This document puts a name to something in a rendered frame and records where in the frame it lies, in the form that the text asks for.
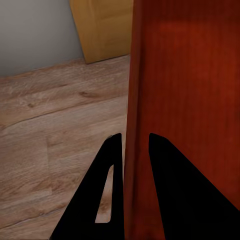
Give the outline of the storage box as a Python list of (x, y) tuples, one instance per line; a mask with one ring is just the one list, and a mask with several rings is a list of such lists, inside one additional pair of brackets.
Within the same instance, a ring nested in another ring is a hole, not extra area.
[(240, 0), (133, 0), (124, 240), (166, 240), (149, 135), (240, 211)]

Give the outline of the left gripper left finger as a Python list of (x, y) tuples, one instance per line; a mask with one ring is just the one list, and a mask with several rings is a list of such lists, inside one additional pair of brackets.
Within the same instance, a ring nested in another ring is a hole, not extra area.
[[(113, 165), (111, 220), (95, 223)], [(125, 240), (122, 134), (102, 144), (49, 240)]]

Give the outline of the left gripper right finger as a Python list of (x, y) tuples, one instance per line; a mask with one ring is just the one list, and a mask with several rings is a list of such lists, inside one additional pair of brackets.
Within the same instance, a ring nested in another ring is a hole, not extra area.
[(165, 240), (240, 240), (240, 211), (167, 138), (149, 157)]

